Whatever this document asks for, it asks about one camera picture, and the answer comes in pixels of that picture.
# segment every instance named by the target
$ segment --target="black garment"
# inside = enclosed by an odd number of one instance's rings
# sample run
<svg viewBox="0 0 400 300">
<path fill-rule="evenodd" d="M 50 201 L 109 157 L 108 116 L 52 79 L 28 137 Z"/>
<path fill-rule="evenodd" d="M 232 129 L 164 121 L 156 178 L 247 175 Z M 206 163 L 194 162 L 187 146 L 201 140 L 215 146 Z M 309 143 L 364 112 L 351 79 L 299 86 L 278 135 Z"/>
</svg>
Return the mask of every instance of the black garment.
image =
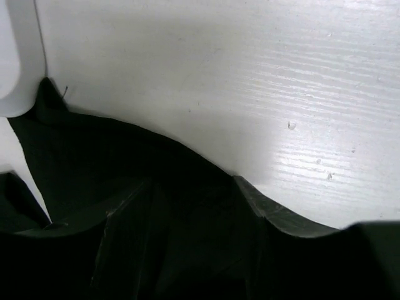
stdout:
<svg viewBox="0 0 400 300">
<path fill-rule="evenodd" d="M 9 217 L 0 222 L 3 292 L 41 299 L 316 298 L 324 294 L 315 286 L 329 288 L 342 271 L 332 296 L 345 289 L 392 295 L 394 281 L 368 246 L 370 227 L 336 233 L 176 141 L 69 112 L 47 78 L 35 106 L 9 122 L 53 223 L 26 187 L 22 197 L 0 197 L 7 205 L 0 213 Z M 352 276 L 369 289 L 360 294 Z"/>
</svg>

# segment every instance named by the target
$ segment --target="white wooden surface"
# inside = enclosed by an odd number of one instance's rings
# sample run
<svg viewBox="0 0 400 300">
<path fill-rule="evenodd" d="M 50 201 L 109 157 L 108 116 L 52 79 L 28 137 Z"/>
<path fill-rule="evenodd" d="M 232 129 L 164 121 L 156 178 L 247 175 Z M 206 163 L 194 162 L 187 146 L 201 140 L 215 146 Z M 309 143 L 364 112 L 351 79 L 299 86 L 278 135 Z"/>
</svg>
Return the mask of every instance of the white wooden surface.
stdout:
<svg viewBox="0 0 400 300">
<path fill-rule="evenodd" d="M 398 0 L 37 5 L 76 111 L 178 139 L 315 221 L 400 219 Z"/>
</svg>

